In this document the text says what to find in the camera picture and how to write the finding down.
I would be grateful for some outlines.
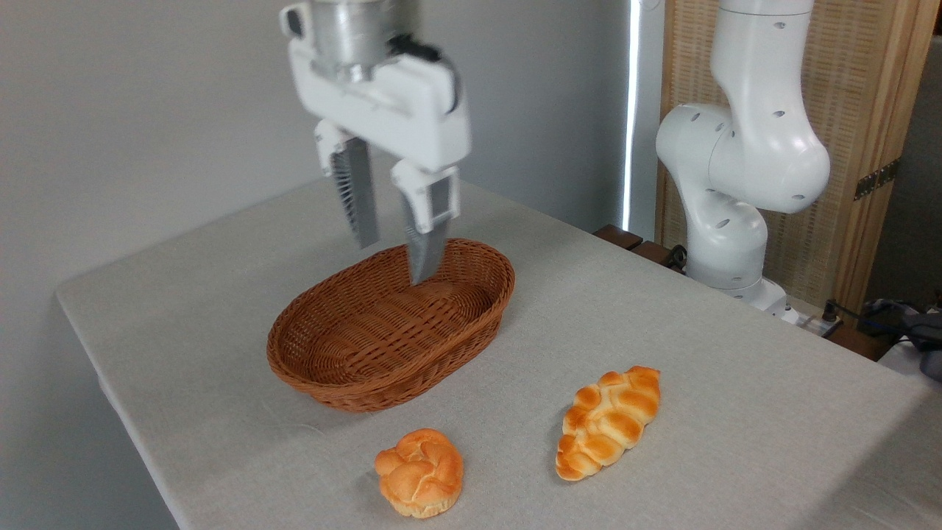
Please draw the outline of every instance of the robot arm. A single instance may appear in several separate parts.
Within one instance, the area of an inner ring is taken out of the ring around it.
[[[827,186],[830,159],[804,111],[802,59],[814,0],[724,0],[710,67],[732,111],[709,161],[713,188],[795,213]]]
[[[830,172],[801,93],[813,5],[721,0],[710,65],[731,108],[681,105],[658,131],[687,214],[688,275],[776,316],[787,303],[762,278],[768,229],[756,207],[800,211]]]
[[[397,35],[389,0],[314,0],[282,10],[282,31],[324,174],[361,246],[379,240],[367,145],[401,158],[412,279],[437,269],[458,215],[456,164],[471,149],[467,103],[437,50]]]

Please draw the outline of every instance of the cable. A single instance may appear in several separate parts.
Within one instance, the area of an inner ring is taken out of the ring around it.
[[[458,67],[455,66],[455,63],[451,61],[451,58],[441,52],[439,52],[441,60],[445,63],[445,66],[451,71],[451,74],[455,77],[455,100],[452,103],[451,108],[446,112],[446,114],[451,114],[455,111],[455,108],[458,108],[458,105],[462,101],[462,76],[458,73]]]
[[[871,326],[871,327],[875,327],[875,328],[877,328],[877,329],[883,329],[884,331],[888,331],[888,332],[890,332],[890,333],[895,333],[896,335],[905,335],[906,337],[909,337],[909,338],[911,338],[911,339],[925,340],[926,342],[930,342],[930,343],[933,343],[933,344],[935,344],[935,343],[938,342],[938,338],[935,338],[935,337],[926,337],[925,335],[920,335],[920,334],[918,334],[918,333],[913,333],[912,331],[906,331],[906,330],[904,330],[904,329],[900,329],[899,327],[894,327],[894,326],[892,326],[892,325],[886,325],[886,324],[874,322],[874,321],[872,321],[872,320],[870,320],[870,319],[867,319],[867,318],[865,318],[865,317],[862,317],[862,316],[858,315],[857,313],[854,313],[853,311],[847,309],[846,307],[842,306],[841,304],[838,304],[838,303],[835,302],[834,300],[828,300],[828,301],[825,303],[825,309],[824,309],[825,312],[827,311],[827,305],[834,306],[834,307],[840,309],[842,312],[847,313],[847,315],[850,316],[851,318],[856,319],[856,320],[858,320],[858,321],[860,321],[860,322],[862,322],[862,323],[865,323],[866,325],[869,325],[869,326]],[[930,324],[919,324],[919,326],[931,327],[932,329],[942,329],[942,326],[930,325]]]

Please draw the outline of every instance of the bread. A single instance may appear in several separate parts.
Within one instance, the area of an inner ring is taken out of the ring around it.
[[[597,384],[576,392],[562,420],[556,473],[563,480],[582,480],[610,466],[642,437],[658,414],[660,372],[636,366],[609,372]]]
[[[380,493],[402,515],[425,519],[451,508],[462,492],[464,464],[442,433],[419,429],[376,455]]]

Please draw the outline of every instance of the white wall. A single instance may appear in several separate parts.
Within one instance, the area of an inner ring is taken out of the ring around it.
[[[311,180],[286,3],[0,4],[0,528],[173,527],[53,289]],[[617,223],[624,12],[425,3],[467,84],[465,178],[582,228]]]

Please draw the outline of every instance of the gray fabric tablecloth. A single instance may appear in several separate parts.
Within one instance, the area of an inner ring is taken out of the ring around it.
[[[369,249],[319,181],[58,290],[184,530],[942,527],[942,394],[467,184],[452,234],[517,273],[491,346],[379,413],[295,392],[268,368],[268,330],[303,290],[404,242],[387,180]],[[662,371],[657,418],[617,464],[564,483],[574,392],[635,364]],[[458,503],[424,522],[372,470],[420,427],[466,466]]]

